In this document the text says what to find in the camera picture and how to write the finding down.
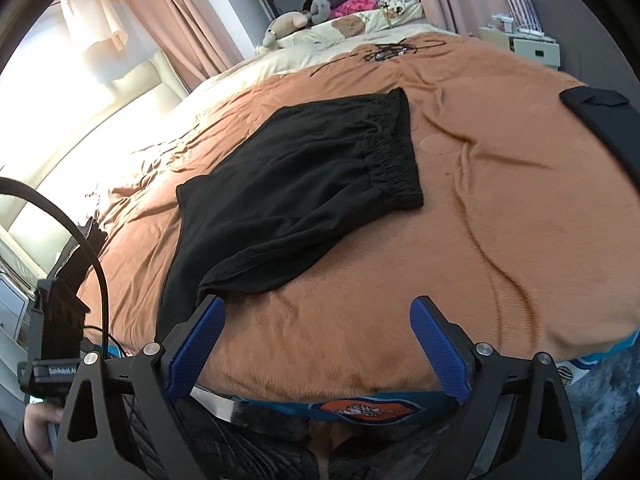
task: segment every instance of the drawer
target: drawer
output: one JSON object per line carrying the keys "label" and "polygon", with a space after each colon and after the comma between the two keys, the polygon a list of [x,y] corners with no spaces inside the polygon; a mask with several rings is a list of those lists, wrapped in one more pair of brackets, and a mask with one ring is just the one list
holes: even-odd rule
{"label": "drawer", "polygon": [[17,285],[6,274],[0,274],[0,306],[20,317],[28,303],[28,298]]}
{"label": "drawer", "polygon": [[20,325],[20,318],[14,316],[0,303],[0,328],[13,340],[15,340]]}
{"label": "drawer", "polygon": [[513,51],[533,61],[558,68],[560,66],[560,45],[535,40],[513,40]]}

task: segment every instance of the hand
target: hand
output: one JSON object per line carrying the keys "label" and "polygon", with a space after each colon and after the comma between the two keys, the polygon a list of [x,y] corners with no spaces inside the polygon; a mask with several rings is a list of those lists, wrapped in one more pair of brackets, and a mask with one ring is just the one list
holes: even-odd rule
{"label": "hand", "polygon": [[64,412],[63,408],[48,402],[28,404],[24,412],[24,436],[27,444],[38,460],[49,469],[53,469],[53,450],[47,423],[60,424]]}

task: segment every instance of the blue gripper pad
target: blue gripper pad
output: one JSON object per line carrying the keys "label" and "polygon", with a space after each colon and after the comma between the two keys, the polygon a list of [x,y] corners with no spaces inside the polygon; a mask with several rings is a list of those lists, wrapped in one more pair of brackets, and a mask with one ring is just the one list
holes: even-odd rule
{"label": "blue gripper pad", "polygon": [[225,302],[215,298],[169,363],[165,393],[171,404],[191,395],[191,390],[224,327]]}
{"label": "blue gripper pad", "polygon": [[409,310],[411,328],[436,372],[444,393],[464,404],[471,394],[468,362],[465,362],[441,326],[441,323],[447,323],[444,316],[440,314],[440,322],[436,319],[438,314],[439,311],[432,314],[423,300],[416,298]]}

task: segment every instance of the screw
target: screw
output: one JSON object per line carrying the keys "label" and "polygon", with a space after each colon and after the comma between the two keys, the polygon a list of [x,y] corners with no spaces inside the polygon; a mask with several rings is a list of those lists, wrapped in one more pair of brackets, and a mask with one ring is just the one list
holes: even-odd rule
{"label": "screw", "polygon": [[96,352],[89,352],[84,356],[84,364],[92,365],[98,360],[98,354]]}
{"label": "screw", "polygon": [[494,347],[492,347],[489,343],[478,343],[476,345],[476,352],[480,355],[491,355],[494,353]]}
{"label": "screw", "polygon": [[543,365],[549,365],[553,362],[553,359],[549,354],[545,354],[544,352],[540,352],[538,354],[538,361],[540,361]]}
{"label": "screw", "polygon": [[142,351],[145,355],[156,355],[160,351],[160,345],[158,343],[147,343]]}

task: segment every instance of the gray plush toy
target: gray plush toy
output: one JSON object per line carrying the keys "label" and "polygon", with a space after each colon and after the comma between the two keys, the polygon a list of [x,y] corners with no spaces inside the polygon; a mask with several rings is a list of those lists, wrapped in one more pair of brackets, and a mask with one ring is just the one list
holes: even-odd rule
{"label": "gray plush toy", "polygon": [[304,12],[309,23],[319,25],[329,19],[331,14],[331,4],[329,0],[313,0],[311,2],[311,12]]}

